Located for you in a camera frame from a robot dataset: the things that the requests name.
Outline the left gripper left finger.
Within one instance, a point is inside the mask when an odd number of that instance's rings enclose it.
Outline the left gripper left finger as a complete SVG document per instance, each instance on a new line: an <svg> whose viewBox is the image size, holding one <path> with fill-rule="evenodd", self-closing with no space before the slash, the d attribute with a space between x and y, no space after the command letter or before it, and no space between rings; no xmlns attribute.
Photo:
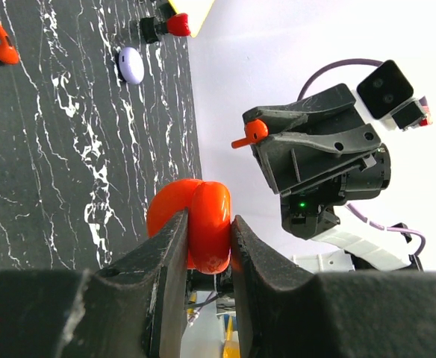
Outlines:
<svg viewBox="0 0 436 358"><path fill-rule="evenodd" d="M0 271L0 357L178 357L187 212L99 271Z"/></svg>

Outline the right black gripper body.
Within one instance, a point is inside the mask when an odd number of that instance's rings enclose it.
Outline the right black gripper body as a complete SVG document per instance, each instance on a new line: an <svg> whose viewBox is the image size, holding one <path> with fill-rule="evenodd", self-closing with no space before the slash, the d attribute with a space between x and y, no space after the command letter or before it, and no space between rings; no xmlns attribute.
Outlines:
<svg viewBox="0 0 436 358"><path fill-rule="evenodd" d="M376 164L368 169L355 168L314 189L280 198L284 231L300 239L312 239L340 224L335 206L379 196L388 188L391 177L387 146L381 145L372 158Z"/></svg>

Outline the orange earbud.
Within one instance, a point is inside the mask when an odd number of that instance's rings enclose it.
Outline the orange earbud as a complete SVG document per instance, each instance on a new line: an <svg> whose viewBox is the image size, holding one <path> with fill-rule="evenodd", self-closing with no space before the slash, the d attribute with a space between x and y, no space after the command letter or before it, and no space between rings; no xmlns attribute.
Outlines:
<svg viewBox="0 0 436 358"><path fill-rule="evenodd" d="M267 125L261 119L255 119L245 124L244 132L244 138L237 139L231 143L233 149L257 144L269 135Z"/></svg>
<svg viewBox="0 0 436 358"><path fill-rule="evenodd" d="M13 45L8 33L0 23L0 61L7 65L19 63L19 53Z"/></svg>

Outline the purple earbud charging case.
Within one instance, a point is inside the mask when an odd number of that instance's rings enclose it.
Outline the purple earbud charging case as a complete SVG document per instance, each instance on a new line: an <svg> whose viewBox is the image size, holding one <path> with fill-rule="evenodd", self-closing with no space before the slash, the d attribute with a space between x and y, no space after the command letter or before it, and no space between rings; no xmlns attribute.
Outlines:
<svg viewBox="0 0 436 358"><path fill-rule="evenodd" d="M119 74L124 82L138 85L144 79L143 59L136 48L124 47L116 56Z"/></svg>

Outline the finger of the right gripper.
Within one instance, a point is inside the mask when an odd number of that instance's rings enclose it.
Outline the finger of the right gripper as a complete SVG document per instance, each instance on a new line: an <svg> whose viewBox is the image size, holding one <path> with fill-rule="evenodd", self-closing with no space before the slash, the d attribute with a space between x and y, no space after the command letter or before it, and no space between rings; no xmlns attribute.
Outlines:
<svg viewBox="0 0 436 358"><path fill-rule="evenodd" d="M273 193L291 195L360 167L381 144L368 124L337 134L271 134L252 150Z"/></svg>
<svg viewBox="0 0 436 358"><path fill-rule="evenodd" d="M290 104L254 107L243 114L243 122L260 119L271 134L337 134L364 124L355 103L348 86L338 84Z"/></svg>

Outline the red round disc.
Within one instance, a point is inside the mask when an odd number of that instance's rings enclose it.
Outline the red round disc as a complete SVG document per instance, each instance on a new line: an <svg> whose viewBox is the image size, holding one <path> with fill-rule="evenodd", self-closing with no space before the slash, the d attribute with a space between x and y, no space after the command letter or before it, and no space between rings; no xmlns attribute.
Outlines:
<svg viewBox="0 0 436 358"><path fill-rule="evenodd" d="M230 261L231 194L216 181L180 179L167 184L147 210L148 236L153 237L181 210L188 210L187 267L219 274Z"/></svg>

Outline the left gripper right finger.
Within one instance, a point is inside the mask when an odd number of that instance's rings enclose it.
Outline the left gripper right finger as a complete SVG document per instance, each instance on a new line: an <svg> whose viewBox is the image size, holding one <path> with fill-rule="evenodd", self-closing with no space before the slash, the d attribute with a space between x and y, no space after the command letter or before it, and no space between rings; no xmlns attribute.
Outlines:
<svg viewBox="0 0 436 358"><path fill-rule="evenodd" d="M242 357L436 357L436 272L312 274L231 226Z"/></svg>

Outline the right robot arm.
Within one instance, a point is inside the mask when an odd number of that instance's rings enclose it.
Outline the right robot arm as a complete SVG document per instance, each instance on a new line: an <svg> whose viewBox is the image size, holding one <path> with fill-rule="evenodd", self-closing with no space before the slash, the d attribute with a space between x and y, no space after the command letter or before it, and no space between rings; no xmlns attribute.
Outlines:
<svg viewBox="0 0 436 358"><path fill-rule="evenodd" d="M418 235L379 224L354 201L378 197L390 184L391 158L384 135L391 120L375 120L357 93L338 84L290 104L257 106L243 122L263 122L251 150L280 199L283 229L353 256L357 269L394 271L412 266Z"/></svg>

